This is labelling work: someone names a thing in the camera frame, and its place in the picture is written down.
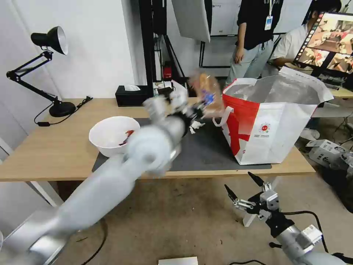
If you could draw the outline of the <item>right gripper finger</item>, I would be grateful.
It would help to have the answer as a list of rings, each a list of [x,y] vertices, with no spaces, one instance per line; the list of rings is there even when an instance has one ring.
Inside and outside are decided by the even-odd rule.
[[[259,176],[255,175],[251,172],[248,172],[248,175],[262,189],[262,192],[272,190],[272,186],[269,182],[265,182],[262,178],[260,178]]]
[[[247,212],[249,210],[253,210],[255,207],[255,202],[250,202],[247,200],[239,199],[235,193],[226,185],[224,184],[224,187],[227,191],[228,197],[233,203],[234,208]]]

